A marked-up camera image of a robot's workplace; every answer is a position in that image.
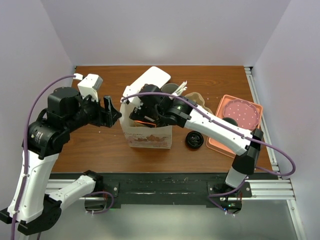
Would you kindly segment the beige paper takeout bag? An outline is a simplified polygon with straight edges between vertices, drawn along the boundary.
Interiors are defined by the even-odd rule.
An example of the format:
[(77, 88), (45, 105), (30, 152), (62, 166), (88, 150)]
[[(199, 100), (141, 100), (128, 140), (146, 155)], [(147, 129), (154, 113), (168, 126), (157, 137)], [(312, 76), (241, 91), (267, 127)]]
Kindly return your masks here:
[(121, 104), (119, 119), (124, 137), (131, 148), (170, 149), (172, 146), (172, 126), (148, 127), (129, 118), (134, 107)]

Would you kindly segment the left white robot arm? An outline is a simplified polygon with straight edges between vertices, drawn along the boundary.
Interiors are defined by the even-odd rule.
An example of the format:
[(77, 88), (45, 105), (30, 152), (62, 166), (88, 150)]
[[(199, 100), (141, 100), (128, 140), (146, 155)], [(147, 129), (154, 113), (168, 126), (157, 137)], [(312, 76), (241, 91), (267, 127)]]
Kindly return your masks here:
[(46, 189), (72, 132), (86, 125), (110, 128), (120, 117), (110, 96), (99, 100), (72, 87), (55, 89), (36, 121), (26, 125), (20, 178), (10, 206), (0, 212), (1, 221), (23, 236), (39, 234), (52, 228), (79, 198), (103, 195), (103, 177), (91, 170), (60, 190), (46, 193)]

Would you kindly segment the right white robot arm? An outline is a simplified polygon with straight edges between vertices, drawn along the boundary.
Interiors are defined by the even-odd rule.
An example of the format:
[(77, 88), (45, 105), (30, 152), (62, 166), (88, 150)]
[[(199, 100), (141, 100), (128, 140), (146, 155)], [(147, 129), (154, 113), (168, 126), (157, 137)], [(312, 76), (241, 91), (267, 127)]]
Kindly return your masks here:
[(218, 118), (196, 102), (182, 96), (184, 87), (172, 94), (164, 93), (154, 84), (145, 84), (139, 90), (126, 87), (121, 101), (133, 104), (134, 117), (143, 114), (158, 125), (179, 126), (204, 134), (235, 153), (231, 168), (223, 183), (223, 192), (230, 197), (241, 190), (241, 184), (253, 174), (261, 151), (263, 132), (253, 131)]

